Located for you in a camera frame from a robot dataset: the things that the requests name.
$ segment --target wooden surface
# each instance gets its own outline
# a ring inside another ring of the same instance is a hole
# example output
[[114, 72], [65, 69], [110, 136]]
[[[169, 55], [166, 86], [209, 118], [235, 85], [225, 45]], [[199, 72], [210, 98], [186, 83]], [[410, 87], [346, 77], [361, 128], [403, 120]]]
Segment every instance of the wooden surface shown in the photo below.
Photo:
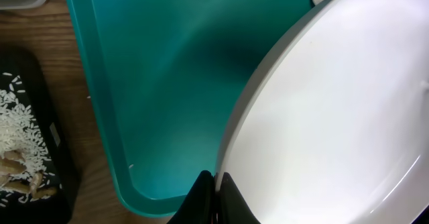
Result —
[[166, 223], [119, 202], [90, 99], [66, 0], [36, 9], [0, 11], [0, 43], [24, 46], [39, 59], [82, 184], [70, 223]]

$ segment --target black container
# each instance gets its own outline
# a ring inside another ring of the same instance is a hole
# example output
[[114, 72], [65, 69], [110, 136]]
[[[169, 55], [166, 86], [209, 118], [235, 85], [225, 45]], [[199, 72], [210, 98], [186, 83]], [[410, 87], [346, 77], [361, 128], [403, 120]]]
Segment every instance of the black container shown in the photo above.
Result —
[[[46, 173], [51, 173], [44, 175], [44, 182], [49, 180], [46, 186], [56, 186], [58, 192], [49, 199], [28, 201], [25, 204], [18, 201], [24, 194], [13, 193], [7, 197], [7, 206], [0, 208], [0, 223], [67, 223], [72, 216], [80, 179], [43, 73], [31, 52], [18, 47], [0, 46], [0, 89], [9, 89], [9, 84], [16, 76], [20, 77], [22, 84], [14, 85], [15, 95], [20, 103], [31, 105], [36, 118], [34, 124], [39, 125], [51, 158], [51, 161], [44, 162]], [[4, 197], [5, 193], [0, 193], [0, 199]]]

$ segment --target wooden table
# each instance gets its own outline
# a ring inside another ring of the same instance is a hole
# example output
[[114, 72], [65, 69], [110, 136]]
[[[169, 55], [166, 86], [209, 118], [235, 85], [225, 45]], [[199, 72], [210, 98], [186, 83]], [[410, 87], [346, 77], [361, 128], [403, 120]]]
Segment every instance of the wooden table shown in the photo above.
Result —
[[0, 43], [24, 46], [39, 59], [74, 163], [82, 174], [70, 223], [166, 223], [126, 210], [116, 197], [74, 37], [66, 0], [0, 11]]

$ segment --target teal tray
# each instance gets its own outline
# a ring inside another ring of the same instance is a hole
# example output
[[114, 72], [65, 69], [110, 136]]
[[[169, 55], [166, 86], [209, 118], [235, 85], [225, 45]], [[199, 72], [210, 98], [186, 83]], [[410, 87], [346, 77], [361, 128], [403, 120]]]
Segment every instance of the teal tray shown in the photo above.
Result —
[[311, 0], [67, 0], [117, 196], [177, 211], [240, 92]]

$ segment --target tray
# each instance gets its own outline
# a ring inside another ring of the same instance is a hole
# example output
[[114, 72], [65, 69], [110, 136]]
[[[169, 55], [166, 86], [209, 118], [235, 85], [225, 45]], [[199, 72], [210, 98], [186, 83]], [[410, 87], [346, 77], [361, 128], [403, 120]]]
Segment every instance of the tray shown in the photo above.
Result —
[[2, 223], [67, 223], [71, 217], [80, 178], [74, 168], [67, 143], [51, 102], [36, 57], [23, 48], [0, 46], [0, 89], [11, 91], [19, 102], [29, 106], [32, 121], [40, 129], [50, 161], [44, 161], [44, 188], [55, 186], [58, 192], [32, 201], [31, 194], [0, 191]]
[[311, 0], [67, 0], [117, 195], [171, 215], [214, 174], [229, 114]]

